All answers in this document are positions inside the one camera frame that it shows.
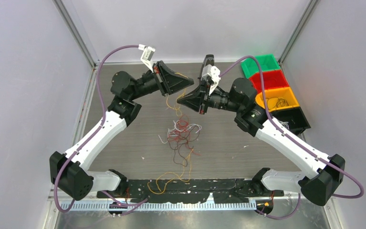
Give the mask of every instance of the plastic storage bin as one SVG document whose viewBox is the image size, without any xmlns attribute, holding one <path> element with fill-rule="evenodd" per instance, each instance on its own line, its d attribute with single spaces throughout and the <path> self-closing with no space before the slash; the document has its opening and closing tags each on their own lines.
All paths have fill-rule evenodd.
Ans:
<svg viewBox="0 0 366 229">
<path fill-rule="evenodd" d="M 263 80 L 265 90 L 290 86 L 281 70 L 263 72 Z M 258 93 L 262 92 L 260 73 L 256 73 L 250 77 L 250 81 L 252 81 L 253 87 Z"/>
<path fill-rule="evenodd" d="M 262 67 L 263 72 L 279 70 L 280 66 L 273 54 L 255 56 Z M 246 59 L 241 63 L 242 70 L 245 74 L 246 79 L 249 79 L 252 75 L 259 72 L 256 62 L 252 59 Z"/>
<path fill-rule="evenodd" d="M 295 135 L 311 128 L 300 107 L 273 111 L 271 114 L 281 122 L 288 122 L 289 130 Z"/>
<path fill-rule="evenodd" d="M 293 107 L 298 107 L 299 103 L 295 98 L 293 90 L 290 87 L 282 87 L 265 90 L 267 106 L 269 111 L 283 110 Z M 259 93 L 256 96 L 256 103 L 264 108 L 263 94 Z"/>
</svg>

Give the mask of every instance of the floor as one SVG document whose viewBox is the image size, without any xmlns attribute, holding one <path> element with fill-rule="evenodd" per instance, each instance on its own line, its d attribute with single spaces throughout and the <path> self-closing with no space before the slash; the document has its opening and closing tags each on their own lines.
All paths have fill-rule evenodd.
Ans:
<svg viewBox="0 0 366 229">
<path fill-rule="evenodd" d="M 296 199 L 275 199 L 273 216 L 291 213 Z M 323 207 L 301 200 L 297 212 L 288 219 L 273 220 L 264 218 L 254 211 L 149 211 L 134 212 L 128 216 L 112 218 L 106 211 L 71 211 L 60 214 L 56 229 L 329 229 Z"/>
<path fill-rule="evenodd" d="M 217 63 L 221 70 L 230 63 Z M 196 79 L 200 63 L 168 64 L 173 71 Z M 138 78 L 148 69 L 144 65 L 106 65 L 102 70 L 100 86 L 105 105 L 113 98 L 110 92 L 111 79 L 118 71 L 126 71 Z M 234 79 L 242 77 L 240 67 L 234 67 L 223 76 L 220 86 L 229 91 Z M 187 88 L 187 93 L 195 86 Z M 169 97 L 172 105 L 178 92 Z M 135 121 L 116 136 L 97 156 L 91 171 L 115 169 L 131 179 L 157 178 L 167 172 L 181 172 L 182 166 L 173 163 L 173 151 L 162 144 L 158 135 L 166 138 L 167 129 L 173 128 L 176 112 L 166 106 L 166 98 L 159 91 L 137 99 L 142 109 Z M 188 115 L 190 123 L 202 126 L 194 150 L 201 156 L 191 157 L 192 170 L 182 178 L 252 178 L 263 167 L 275 170 L 297 171 L 297 167 L 268 144 L 253 138 L 240 130 L 234 122 L 235 113 L 210 108 L 206 115 L 200 115 L 186 107 L 181 111 Z M 97 92 L 92 99 L 86 123 L 87 133 L 101 118 L 102 110 Z"/>
</svg>

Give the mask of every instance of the yellow bin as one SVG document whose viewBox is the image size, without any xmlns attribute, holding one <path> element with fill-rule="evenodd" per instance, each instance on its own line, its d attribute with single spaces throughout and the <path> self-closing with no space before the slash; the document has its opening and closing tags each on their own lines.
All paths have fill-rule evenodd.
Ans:
<svg viewBox="0 0 366 229">
<path fill-rule="evenodd" d="M 277 111 L 298 107 L 299 103 L 290 87 L 274 88 L 265 90 L 269 111 Z M 263 94 L 256 96 L 256 103 L 264 108 Z"/>
</svg>

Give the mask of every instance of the yellow wire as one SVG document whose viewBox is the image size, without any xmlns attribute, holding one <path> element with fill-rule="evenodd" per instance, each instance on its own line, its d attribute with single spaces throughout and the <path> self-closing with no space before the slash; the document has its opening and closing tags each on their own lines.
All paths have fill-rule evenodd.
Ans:
<svg viewBox="0 0 366 229">
<path fill-rule="evenodd" d="M 181 74 L 181 73 L 176 73 L 176 74 L 181 75 L 181 76 L 183 76 L 183 77 L 185 77 L 185 78 L 187 78 L 187 79 L 188 79 L 188 77 L 187 77 L 187 76 L 185 76 L 185 75 L 183 75 L 183 74 Z M 175 111 L 176 111 L 176 116 L 178 116 L 178 117 L 182 116 L 182 115 L 183 115 L 183 113 L 182 113 L 182 111 L 180 110 L 181 105 L 177 103 L 177 100 L 178 100 L 179 98 L 182 98 L 182 97 L 183 97 L 183 96 L 185 96 L 185 95 L 186 95 L 186 89 L 183 91 L 183 93 L 182 93 L 181 95 L 179 95 L 179 96 L 176 98 L 176 103 L 175 103 L 175 105 L 174 105 L 173 107 L 172 107 L 172 106 L 170 106 L 170 105 L 169 105 L 169 103 L 168 103 L 169 96 L 167 96 L 167 97 L 166 97 L 166 105 L 167 105 L 170 109 L 175 110 Z M 183 174 L 184 174 L 184 168 L 185 168 L 185 167 L 183 166 L 183 172 L 182 172 L 182 174 L 181 174 L 181 175 L 178 175 L 178 174 L 176 174 L 176 173 L 174 173 L 174 172 L 166 172 L 166 173 L 164 173 L 164 174 L 160 175 L 160 176 L 156 179 L 155 183 L 156 183 L 156 186 L 158 187 L 159 193 L 156 193 L 156 192 L 152 191 L 151 187 L 149 186 L 149 183 L 150 183 L 150 182 L 148 182 L 148 183 L 147 183 L 147 186 L 148 186 L 148 189 L 150 190 L 150 192 L 152 192 L 153 194 L 156 194 L 156 195 L 163 194 L 163 193 L 165 192 L 165 190 L 166 190 L 166 186 L 167 186 L 170 182 L 172 182 L 173 180 L 175 180 L 175 179 L 178 179 L 178 180 L 180 180 L 180 181 L 182 181 L 182 182 L 189 182 L 189 181 L 190 181 L 190 178 L 191 178 L 191 172 L 192 172 L 192 162 L 190 161 L 190 155 L 192 154 L 193 150 L 194 150 L 194 149 L 192 149 L 192 150 L 190 151 L 189 155 L 185 158 L 185 160 L 187 160 L 187 162 L 188 162 L 188 163 L 190 163 L 189 179 L 188 179 L 188 180 L 183 180 L 183 179 L 182 179 L 182 176 L 183 176 Z M 167 175 L 167 174 L 173 174 L 173 175 L 175 175 L 176 177 L 174 177 L 174 178 L 172 178 L 172 179 L 168 180 L 168 181 L 166 182 L 165 186 L 163 187 L 163 191 L 161 191 L 161 188 L 159 187 L 159 184 L 158 184 L 158 180 L 159 180 L 161 177 L 163 177 L 163 176 L 165 176 L 165 175 Z"/>
<path fill-rule="evenodd" d="M 183 76 L 183 77 L 185 77 L 185 78 L 187 78 L 187 79 L 188 79 L 188 77 L 187 77 L 187 76 L 185 76 L 185 75 L 183 75 L 183 74 L 181 74 L 181 73 L 176 73 L 176 74 L 181 75 L 181 76 Z M 175 111 L 176 111 L 176 116 L 178 116 L 178 117 L 182 116 L 182 115 L 183 115 L 183 113 L 182 113 L 182 111 L 180 110 L 181 105 L 177 103 L 177 100 L 178 100 L 179 98 L 181 98 L 181 97 L 185 96 L 185 95 L 186 95 L 186 89 L 183 91 L 183 93 L 182 93 L 181 95 L 179 95 L 179 96 L 176 98 L 176 103 L 175 103 L 175 105 L 174 105 L 173 107 L 171 107 L 171 106 L 169 105 L 169 103 L 168 103 L 168 98 L 169 98 L 169 96 L 167 96 L 167 97 L 166 97 L 166 105 L 167 105 L 170 109 L 175 110 Z"/>
<path fill-rule="evenodd" d="M 151 187 L 149 186 L 149 183 L 150 183 L 150 182 L 148 182 L 148 183 L 147 183 L 147 186 L 148 186 L 148 189 L 150 190 L 150 192 L 152 192 L 153 194 L 156 194 L 156 195 L 163 194 L 163 193 L 166 191 L 166 186 L 167 186 L 170 182 L 172 182 L 173 180 L 175 180 L 175 179 L 181 180 L 182 182 L 189 182 L 189 181 L 190 181 L 190 178 L 191 178 L 191 172 L 192 172 L 192 162 L 190 161 L 190 155 L 192 154 L 193 150 L 194 150 L 194 149 L 192 149 L 192 150 L 190 151 L 189 155 L 185 158 L 185 159 L 190 163 L 189 179 L 188 179 L 188 180 L 183 180 L 183 179 L 182 179 L 182 176 L 183 176 L 183 174 L 184 174 L 184 168 L 185 168 L 185 167 L 183 166 L 183 172 L 182 172 L 182 174 L 181 174 L 181 175 L 178 175 L 178 174 L 176 174 L 176 173 L 174 173 L 174 172 L 166 172 L 166 173 L 164 173 L 164 174 L 160 175 L 160 176 L 156 179 L 155 183 L 156 183 L 156 186 L 158 187 L 158 190 L 160 191 L 159 193 L 156 193 L 156 192 L 152 191 Z M 159 180 L 161 177 L 165 176 L 166 174 L 174 174 L 176 177 L 174 177 L 174 178 L 172 178 L 172 179 L 168 180 L 168 182 L 166 182 L 165 186 L 163 187 L 163 191 L 161 191 L 161 188 L 159 187 L 159 184 L 158 184 L 158 180 Z"/>
</svg>

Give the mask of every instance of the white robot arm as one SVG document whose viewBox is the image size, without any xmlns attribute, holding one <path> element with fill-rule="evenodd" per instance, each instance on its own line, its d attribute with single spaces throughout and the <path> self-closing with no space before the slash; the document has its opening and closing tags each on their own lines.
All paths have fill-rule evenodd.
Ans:
<svg viewBox="0 0 366 229">
<path fill-rule="evenodd" d="M 261 169 L 252 179 L 255 190 L 285 190 L 302 193 L 311 202 L 323 206 L 333 195 L 343 179 L 343 174 L 326 165 L 326 161 L 342 170 L 344 159 L 339 155 L 329 157 L 314 149 L 273 118 L 272 121 L 282 131 L 277 130 L 267 118 L 264 108 L 257 105 L 257 91 L 252 83 L 245 78 L 235 79 L 231 90 L 225 92 L 218 87 L 219 72 L 214 66 L 214 56 L 207 55 L 203 62 L 199 86 L 186 96 L 179 98 L 177 103 L 185 105 L 200 114 L 205 114 L 208 107 L 236 112 L 235 122 L 243 131 L 273 146 L 290 159 L 299 172 L 279 172 L 270 168 Z M 304 149 L 291 141 L 288 136 L 317 155 L 312 157 Z"/>
<path fill-rule="evenodd" d="M 144 53 L 141 59 L 147 60 L 144 63 L 150 66 L 152 63 L 148 59 L 152 56 L 151 50 L 146 52 L 145 47 L 142 48 Z M 126 183 L 126 177 L 115 170 L 92 172 L 89 167 L 103 148 L 136 118 L 141 105 L 133 102 L 134 99 L 158 90 L 162 95 L 173 94 L 194 84 L 193 79 L 176 74 L 163 61 L 154 64 L 139 79 L 121 71 L 113 76 L 112 82 L 111 92 L 115 97 L 105 113 L 105 122 L 102 123 L 102 118 L 83 139 L 64 154 L 54 152 L 50 157 L 51 182 L 54 184 L 59 179 L 58 187 L 75 200 L 83 199 L 91 191 L 114 191 L 123 182 Z M 78 153 L 63 168 L 75 152 Z"/>
</svg>

